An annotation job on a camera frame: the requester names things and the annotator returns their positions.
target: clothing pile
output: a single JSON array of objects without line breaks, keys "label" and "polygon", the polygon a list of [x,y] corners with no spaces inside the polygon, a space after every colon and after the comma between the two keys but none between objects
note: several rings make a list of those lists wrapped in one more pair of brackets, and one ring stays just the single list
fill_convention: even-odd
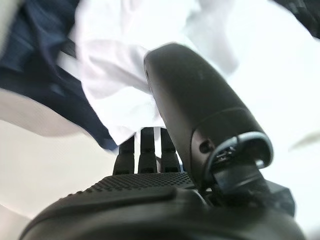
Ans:
[{"label": "clothing pile", "polygon": [[320,6],[276,2],[25,0],[0,59],[0,88],[46,105],[113,150],[144,127],[165,127],[144,56],[185,45],[251,110],[274,147],[278,175],[263,174],[286,185],[275,178],[300,163],[288,152],[312,159],[305,147],[320,139]]}]

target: white fabric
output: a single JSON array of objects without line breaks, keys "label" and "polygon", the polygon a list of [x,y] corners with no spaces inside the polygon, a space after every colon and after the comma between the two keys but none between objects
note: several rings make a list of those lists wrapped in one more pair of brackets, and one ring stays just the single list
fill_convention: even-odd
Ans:
[{"label": "white fabric", "polygon": [[252,111],[275,152],[264,176],[291,188],[309,236],[319,228],[320,44],[290,12],[267,0],[83,0],[75,28],[83,90],[117,144],[163,126],[145,54],[186,45]]}]

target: dark blue clothing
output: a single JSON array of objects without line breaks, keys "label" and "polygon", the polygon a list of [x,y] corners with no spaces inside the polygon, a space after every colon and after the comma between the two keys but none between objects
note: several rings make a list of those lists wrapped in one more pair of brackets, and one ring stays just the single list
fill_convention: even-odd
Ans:
[{"label": "dark blue clothing", "polygon": [[83,92],[81,82],[56,64],[80,0],[26,0],[0,59],[0,88],[29,97],[79,125],[104,149],[117,147]]}]

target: textured black surface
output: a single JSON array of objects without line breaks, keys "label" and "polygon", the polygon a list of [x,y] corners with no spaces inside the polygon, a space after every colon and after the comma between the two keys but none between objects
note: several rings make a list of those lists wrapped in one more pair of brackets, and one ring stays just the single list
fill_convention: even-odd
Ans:
[{"label": "textured black surface", "polygon": [[194,186],[186,172],[166,172],[150,174],[123,174],[107,176],[86,192],[137,190],[158,187],[192,188]]}]

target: screw hole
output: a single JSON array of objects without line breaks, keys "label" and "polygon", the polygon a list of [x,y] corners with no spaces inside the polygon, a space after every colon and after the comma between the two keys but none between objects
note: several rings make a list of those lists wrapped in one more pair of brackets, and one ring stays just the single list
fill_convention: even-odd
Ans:
[{"label": "screw hole", "polygon": [[203,154],[207,154],[208,152],[210,152],[212,150],[212,146],[210,146],[210,142],[209,140],[204,141],[203,143],[200,144],[199,146],[199,150],[201,153]]}]

